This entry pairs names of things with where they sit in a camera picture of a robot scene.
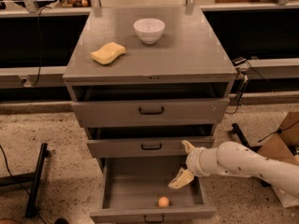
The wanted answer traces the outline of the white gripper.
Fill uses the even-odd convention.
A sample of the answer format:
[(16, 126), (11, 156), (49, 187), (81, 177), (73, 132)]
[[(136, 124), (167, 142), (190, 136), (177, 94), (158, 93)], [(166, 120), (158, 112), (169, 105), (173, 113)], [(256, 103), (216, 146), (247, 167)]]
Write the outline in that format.
[(208, 176), (201, 166), (200, 158), (204, 147), (194, 148), (193, 144), (187, 140), (183, 140), (181, 144), (188, 154), (186, 165), (188, 169), (180, 168), (176, 177), (168, 184), (170, 189), (181, 189), (191, 183), (195, 176)]

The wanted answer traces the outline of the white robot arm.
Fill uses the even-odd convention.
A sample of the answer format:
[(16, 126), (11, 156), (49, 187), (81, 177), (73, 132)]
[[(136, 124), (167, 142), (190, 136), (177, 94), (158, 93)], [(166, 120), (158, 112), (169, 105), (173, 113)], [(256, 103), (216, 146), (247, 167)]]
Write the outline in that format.
[(257, 177), (272, 187), (299, 198), (299, 166), (266, 158), (237, 142), (227, 141), (216, 148), (194, 147), (182, 141), (187, 153), (186, 166), (168, 184), (170, 189), (181, 189), (195, 177), (209, 175)]

